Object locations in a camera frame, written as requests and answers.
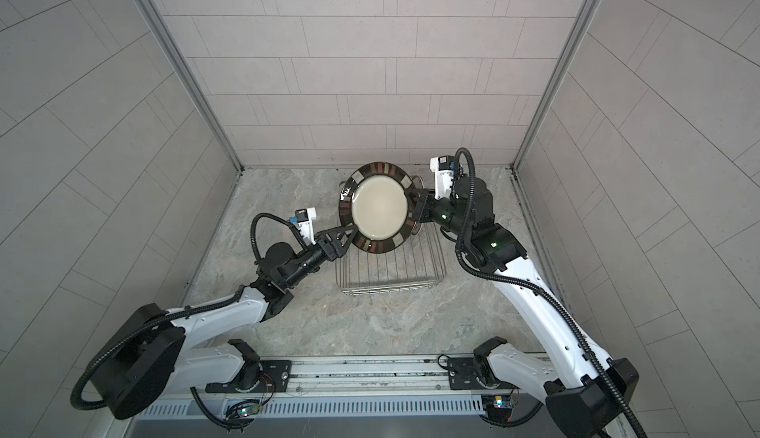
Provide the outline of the dark rimmed cream plate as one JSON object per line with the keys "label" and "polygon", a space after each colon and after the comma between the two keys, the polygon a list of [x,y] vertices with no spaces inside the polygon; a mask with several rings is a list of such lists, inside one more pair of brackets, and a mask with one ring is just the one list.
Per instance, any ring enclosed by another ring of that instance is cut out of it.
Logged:
{"label": "dark rimmed cream plate", "polygon": [[340,224],[358,229],[352,244],[381,255],[416,234],[414,204],[408,196],[413,187],[412,178],[392,163],[372,162],[355,170],[340,187],[338,200]]}

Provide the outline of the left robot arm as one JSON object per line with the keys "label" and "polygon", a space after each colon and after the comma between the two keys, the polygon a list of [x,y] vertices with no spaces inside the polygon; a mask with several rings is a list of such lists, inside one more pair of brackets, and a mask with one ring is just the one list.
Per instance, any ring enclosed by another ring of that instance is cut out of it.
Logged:
{"label": "left robot arm", "polygon": [[140,307],[86,366],[71,405],[109,408],[114,418],[126,419],[170,392],[205,386],[249,392],[263,384],[259,354],[247,342],[231,339],[214,348],[204,342],[281,313],[292,289],[324,263],[344,257],[357,232],[353,225],[321,231],[300,253],[276,243],[259,259],[256,281],[219,301],[183,309]]}

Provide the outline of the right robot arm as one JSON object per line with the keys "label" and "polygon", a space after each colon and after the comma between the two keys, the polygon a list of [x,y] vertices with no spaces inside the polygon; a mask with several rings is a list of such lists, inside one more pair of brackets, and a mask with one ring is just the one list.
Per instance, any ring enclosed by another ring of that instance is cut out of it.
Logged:
{"label": "right robot arm", "polygon": [[433,222],[456,236],[455,260],[465,273],[493,283],[516,307],[550,362],[544,364],[493,339],[477,353],[487,382],[507,382],[541,402],[567,437],[606,436],[623,415],[637,437],[645,431],[629,405],[638,372],[627,359],[614,360],[546,287],[526,248],[495,220],[485,183],[464,176],[449,196],[409,189],[412,218]]}

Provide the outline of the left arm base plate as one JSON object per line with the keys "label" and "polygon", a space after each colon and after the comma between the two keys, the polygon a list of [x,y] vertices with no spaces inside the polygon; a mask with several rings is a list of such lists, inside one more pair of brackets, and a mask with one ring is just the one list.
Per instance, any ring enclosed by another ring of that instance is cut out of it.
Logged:
{"label": "left arm base plate", "polygon": [[289,360],[245,362],[227,383],[205,386],[207,394],[276,394],[285,392],[293,363]]}

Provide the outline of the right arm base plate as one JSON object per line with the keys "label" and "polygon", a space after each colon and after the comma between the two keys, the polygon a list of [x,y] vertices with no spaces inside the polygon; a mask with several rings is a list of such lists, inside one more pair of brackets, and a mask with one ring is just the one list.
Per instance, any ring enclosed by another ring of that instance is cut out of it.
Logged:
{"label": "right arm base plate", "polygon": [[477,375],[473,357],[443,355],[437,362],[445,370],[451,390],[487,390]]}

